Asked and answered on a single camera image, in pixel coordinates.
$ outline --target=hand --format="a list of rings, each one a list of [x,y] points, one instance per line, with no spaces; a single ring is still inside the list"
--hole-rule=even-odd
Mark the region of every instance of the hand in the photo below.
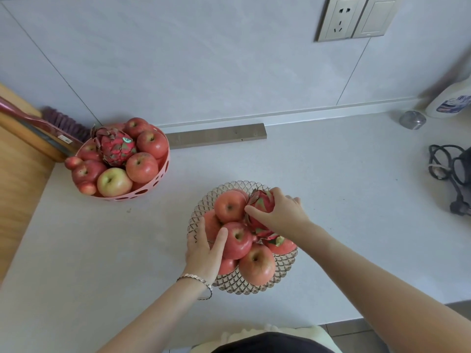
[[[275,199],[275,207],[271,213],[259,211],[252,206],[245,207],[245,212],[276,234],[296,242],[303,228],[311,224],[301,207],[301,199],[283,195],[278,187],[272,188],[270,192]]]
[[[209,249],[204,230],[204,217],[201,217],[196,230],[196,240],[192,233],[186,238],[186,267],[182,275],[197,275],[205,279],[209,285],[212,284],[221,266],[222,251],[226,240],[227,229],[221,228],[212,249]]]

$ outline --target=forearm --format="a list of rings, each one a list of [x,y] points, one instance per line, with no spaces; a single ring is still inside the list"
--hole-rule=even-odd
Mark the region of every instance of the forearm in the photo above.
[[[204,290],[195,279],[179,280],[98,352],[161,352],[178,321]]]
[[[396,352],[471,349],[471,322],[309,225],[295,242]]]

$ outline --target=red brush handle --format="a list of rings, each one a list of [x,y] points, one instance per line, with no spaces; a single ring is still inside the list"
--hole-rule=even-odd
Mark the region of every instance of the red brush handle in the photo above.
[[[41,130],[46,131],[48,134],[51,134],[52,136],[56,136],[61,141],[64,141],[64,140],[61,139],[59,136],[63,136],[65,139],[70,140],[70,142],[68,141],[64,141],[64,142],[69,143],[73,147],[80,148],[83,145],[82,141],[77,140],[75,137],[70,136],[68,133],[65,133],[58,127],[55,127],[51,123],[48,123],[47,121],[41,118],[38,118],[37,116],[31,116],[31,115],[26,114],[17,106],[14,106],[12,103],[2,98],[1,96],[0,96],[0,112],[3,112],[18,120],[26,121],[27,123],[33,126],[36,126],[40,128]]]

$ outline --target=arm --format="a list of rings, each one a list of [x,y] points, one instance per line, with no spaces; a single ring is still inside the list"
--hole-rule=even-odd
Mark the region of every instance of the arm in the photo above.
[[[299,198],[272,190],[275,208],[246,212],[311,256],[395,352],[470,352],[471,322],[310,222]]]
[[[221,266],[227,229],[221,229],[210,250],[204,231],[204,218],[201,218],[196,239],[192,235],[187,238],[186,267],[182,275],[194,274],[207,283],[213,283]],[[177,281],[98,352],[161,352],[177,323],[205,290],[208,288],[196,279]]]

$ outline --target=lattice glass plate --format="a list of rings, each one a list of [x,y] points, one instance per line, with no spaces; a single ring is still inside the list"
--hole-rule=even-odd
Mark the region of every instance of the lattice glass plate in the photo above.
[[[214,202],[220,194],[235,188],[240,188],[249,195],[254,189],[269,190],[268,186],[253,181],[233,181],[221,184],[219,187],[208,192],[208,194],[198,202],[198,205],[195,207],[195,211],[191,214],[187,235],[194,235],[196,233],[199,218],[213,209]],[[239,268],[228,275],[218,275],[216,281],[212,285],[219,287],[220,290],[225,290],[230,294],[235,293],[237,295],[249,295],[256,294],[259,291],[265,291],[267,288],[273,287],[274,284],[281,281],[281,278],[286,276],[286,273],[291,269],[291,265],[294,263],[297,254],[297,249],[294,249],[287,255],[274,255],[276,261],[275,275],[266,285],[253,286],[249,284],[240,275]]]

